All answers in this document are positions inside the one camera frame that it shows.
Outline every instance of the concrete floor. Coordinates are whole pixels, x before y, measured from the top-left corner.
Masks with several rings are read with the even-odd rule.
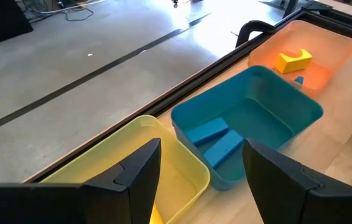
[[[255,0],[106,1],[0,43],[0,119],[177,29],[188,29],[0,124],[0,182],[20,182],[234,49],[239,28],[283,12]],[[204,19],[193,27],[189,22]]]

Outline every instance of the wooden table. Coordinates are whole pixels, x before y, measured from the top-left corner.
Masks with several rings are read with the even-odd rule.
[[[351,6],[334,1],[322,2],[352,14]],[[247,62],[246,58],[242,59],[188,98],[247,69]],[[352,185],[352,57],[316,100],[324,109],[323,117],[283,149],[282,153]],[[159,120],[174,132],[170,110],[159,116]],[[263,221],[245,180],[227,192],[218,192],[209,187],[180,223],[225,224]]]

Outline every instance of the yellow bin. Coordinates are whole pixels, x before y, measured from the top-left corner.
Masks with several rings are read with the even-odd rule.
[[[163,223],[175,223],[208,187],[210,173],[155,117],[140,116],[42,182],[82,183],[124,159],[147,141],[161,138],[155,204]]]

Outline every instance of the black handle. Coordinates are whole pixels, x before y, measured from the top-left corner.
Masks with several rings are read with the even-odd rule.
[[[239,30],[236,47],[247,42],[249,40],[249,35],[254,31],[273,34],[276,31],[276,28],[263,21],[249,21],[241,27],[241,30]]]

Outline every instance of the yellow block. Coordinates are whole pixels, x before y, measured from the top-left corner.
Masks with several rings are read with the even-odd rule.
[[[157,206],[155,204],[152,207],[150,224],[163,224],[161,216],[159,215]]]
[[[305,49],[300,49],[300,51],[302,55],[299,57],[289,57],[285,54],[280,54],[274,65],[275,68],[283,74],[305,69],[313,57]]]

